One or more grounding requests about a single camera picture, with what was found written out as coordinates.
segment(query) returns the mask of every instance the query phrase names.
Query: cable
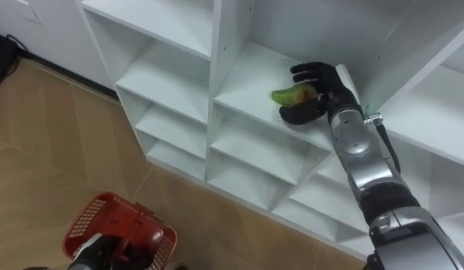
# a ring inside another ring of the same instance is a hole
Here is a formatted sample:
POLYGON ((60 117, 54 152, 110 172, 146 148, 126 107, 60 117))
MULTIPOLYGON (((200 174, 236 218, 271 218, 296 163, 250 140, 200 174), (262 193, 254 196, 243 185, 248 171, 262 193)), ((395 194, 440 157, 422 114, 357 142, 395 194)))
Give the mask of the cable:
POLYGON ((384 141, 385 146, 387 147, 387 150, 390 153, 390 157, 392 158, 392 161, 394 162, 394 166, 396 167, 396 170, 398 173, 400 173, 400 163, 399 163, 399 158, 397 158, 396 151, 392 147, 392 144, 390 143, 389 136, 387 135, 387 130, 385 129, 384 124, 376 124, 375 129, 377 130, 377 133, 379 133, 379 136, 381 136, 382 141, 384 141))
POLYGON ((22 47, 22 50, 26 51, 26 53, 29 53, 29 48, 27 48, 27 46, 25 46, 20 40, 18 40, 16 37, 14 37, 13 35, 11 34, 7 34, 5 36, 8 40, 11 40, 13 42, 15 42, 16 44, 19 44, 21 47, 22 47))
MULTIPOLYGON (((29 57, 29 48, 27 46, 25 46, 20 40, 18 40, 16 37, 14 37, 11 34, 7 34, 5 37, 8 40, 13 41, 16 44, 18 44, 19 47, 22 47, 21 49, 25 51, 23 53, 23 56, 24 57, 29 57)), ((13 73, 15 73, 15 71, 17 71, 17 68, 19 67, 19 64, 20 64, 20 59, 19 59, 17 53, 15 53, 14 60, 11 63, 11 65, 9 66, 9 68, 8 68, 8 72, 4 76, 0 77, 0 85, 5 81, 5 79, 7 79, 10 75, 12 75, 13 73)))

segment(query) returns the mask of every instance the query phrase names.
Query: black robotic glove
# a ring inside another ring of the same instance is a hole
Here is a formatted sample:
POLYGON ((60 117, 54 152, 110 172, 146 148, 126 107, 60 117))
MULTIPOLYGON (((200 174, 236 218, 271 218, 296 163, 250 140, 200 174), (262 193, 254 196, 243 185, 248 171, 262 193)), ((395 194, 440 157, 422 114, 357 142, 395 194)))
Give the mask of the black robotic glove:
POLYGON ((289 124, 304 125, 312 122, 325 113, 329 117, 344 105, 360 107, 354 94, 344 86, 337 74, 337 70, 330 64, 322 62, 309 62, 291 67, 294 82, 309 84, 317 91, 317 97, 305 100, 302 103, 281 107, 279 113, 289 124))

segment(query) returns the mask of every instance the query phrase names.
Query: red basket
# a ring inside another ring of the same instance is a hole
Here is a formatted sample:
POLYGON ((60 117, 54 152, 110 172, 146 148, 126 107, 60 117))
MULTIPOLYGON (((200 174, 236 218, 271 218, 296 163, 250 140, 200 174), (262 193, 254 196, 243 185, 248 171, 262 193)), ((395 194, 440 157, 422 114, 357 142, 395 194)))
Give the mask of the red basket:
POLYGON ((122 237, 118 254, 128 243, 150 253, 154 260, 148 270, 164 269, 177 243, 173 228, 146 207, 114 193, 100 193, 84 208, 65 235, 62 250, 73 259, 96 233, 122 237))

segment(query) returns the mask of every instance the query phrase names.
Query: white wall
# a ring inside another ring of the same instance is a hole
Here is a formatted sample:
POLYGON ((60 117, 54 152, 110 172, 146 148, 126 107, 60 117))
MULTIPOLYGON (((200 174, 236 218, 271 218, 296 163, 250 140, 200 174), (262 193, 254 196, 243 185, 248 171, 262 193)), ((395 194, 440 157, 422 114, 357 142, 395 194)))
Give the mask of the white wall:
POLYGON ((0 0, 0 34, 12 34, 34 54, 112 88, 75 0, 29 0, 41 24, 16 12, 14 0, 0 0))

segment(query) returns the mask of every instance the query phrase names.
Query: white shelving unit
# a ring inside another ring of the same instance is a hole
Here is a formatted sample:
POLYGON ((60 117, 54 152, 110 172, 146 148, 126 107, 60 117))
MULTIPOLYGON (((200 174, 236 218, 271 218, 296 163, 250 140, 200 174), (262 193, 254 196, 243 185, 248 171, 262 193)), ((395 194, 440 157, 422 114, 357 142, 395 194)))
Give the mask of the white shelving unit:
POLYGON ((384 117, 394 136, 464 164, 464 74, 438 66, 384 117))
POLYGON ((150 162, 364 259, 327 118, 292 127, 270 98, 291 66, 328 62, 384 114, 405 181, 464 252, 464 75, 441 66, 463 0, 77 2, 150 162))
POLYGON ((211 147, 292 185, 329 154, 235 112, 221 121, 211 147))
POLYGON ((311 230, 313 234, 335 242, 342 242, 364 235, 364 232, 344 225, 290 199, 277 206, 273 214, 311 230))
POLYGON ((205 159, 205 127, 187 121, 174 112, 151 105, 135 125, 135 129, 205 159))
POLYGON ((212 153, 208 182, 242 200, 270 209, 292 186, 248 164, 223 154, 212 153))
POLYGON ((356 230, 364 233, 369 231, 354 195, 347 185, 316 175, 303 183, 291 195, 291 199, 356 230))
POLYGON ((209 66, 165 43, 150 42, 116 84, 206 125, 209 66))

